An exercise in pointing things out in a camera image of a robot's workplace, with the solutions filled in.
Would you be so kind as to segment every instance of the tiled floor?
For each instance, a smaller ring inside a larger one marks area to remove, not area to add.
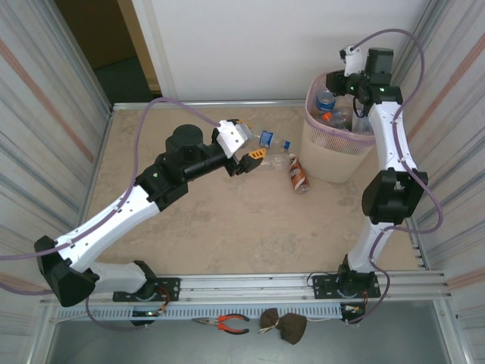
[[[208,108],[213,120],[239,118],[274,130],[299,150],[302,108]],[[116,111],[92,198],[90,216],[127,188],[133,139],[141,110]],[[153,110],[140,139],[140,170],[164,151],[175,127],[211,126],[178,109]],[[361,192],[377,172],[373,151],[344,184],[310,179],[297,195],[285,171],[253,171],[228,177],[219,170],[189,184],[189,193],[145,221],[105,251],[103,262],[146,261],[157,274],[284,273],[335,271],[354,246],[364,217]],[[407,234],[394,233],[379,263],[386,269],[416,269]]]

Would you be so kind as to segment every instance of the metal frame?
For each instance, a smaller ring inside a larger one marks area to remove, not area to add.
[[[187,105],[197,108],[254,108],[254,107],[301,107],[305,100],[266,100],[266,101],[226,101],[226,102],[184,102]],[[117,110],[140,110],[146,106],[145,103],[135,104],[115,104],[114,111]],[[177,108],[174,105],[161,103],[154,106],[155,109]],[[106,142],[111,127],[110,120],[100,149],[99,157],[93,173],[92,183],[89,186],[87,200],[83,210],[80,212],[80,223],[86,218],[89,202],[94,190],[95,181],[99,172],[102,155],[105,150]],[[414,222],[407,220],[412,228]],[[414,246],[420,246],[418,237],[411,236]],[[426,256],[421,251],[421,256],[425,264]],[[451,320],[450,305],[451,294],[446,284],[446,278],[441,271],[417,270],[417,271],[389,271],[391,276],[391,288],[386,297],[386,301],[415,301],[432,300],[434,302],[437,318],[443,331],[446,346],[449,351],[453,364],[472,364],[473,359],[469,354],[469,349],[464,341],[461,330]],[[191,306],[194,309],[216,305],[237,306],[249,305],[257,306],[265,303],[287,304],[287,305],[314,305],[328,302],[359,302],[359,299],[350,300],[315,300],[313,290],[307,286],[306,278],[308,273],[297,274],[275,274],[275,275],[186,275],[177,276],[182,279],[180,284],[180,301],[172,303],[174,307]],[[377,273],[377,278],[381,291],[386,284],[386,278]],[[100,293],[93,295],[90,300],[92,311],[96,308],[104,309],[108,307],[118,307],[132,309],[134,306],[153,306],[153,303],[114,303],[111,295]],[[33,337],[33,344],[29,352],[28,363],[44,363],[47,358],[50,343],[52,341],[55,326],[65,319],[59,319],[60,312],[66,310],[59,306],[55,298],[41,300],[36,334]],[[85,319],[84,314],[72,315],[67,319]]]

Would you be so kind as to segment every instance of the white wall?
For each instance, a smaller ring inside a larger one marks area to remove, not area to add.
[[[316,75],[343,68],[343,46],[384,28],[413,31],[428,0],[133,3],[164,95],[242,100],[304,99]],[[380,36],[368,45],[399,55],[406,40]]]

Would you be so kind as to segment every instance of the plastic trash bin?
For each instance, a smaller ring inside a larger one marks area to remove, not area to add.
[[[334,183],[347,181],[375,144],[374,136],[355,134],[323,125],[312,115],[318,113],[317,91],[326,74],[316,77],[305,102],[305,123],[299,159],[307,173]],[[336,107],[351,106],[352,97],[337,98]]]

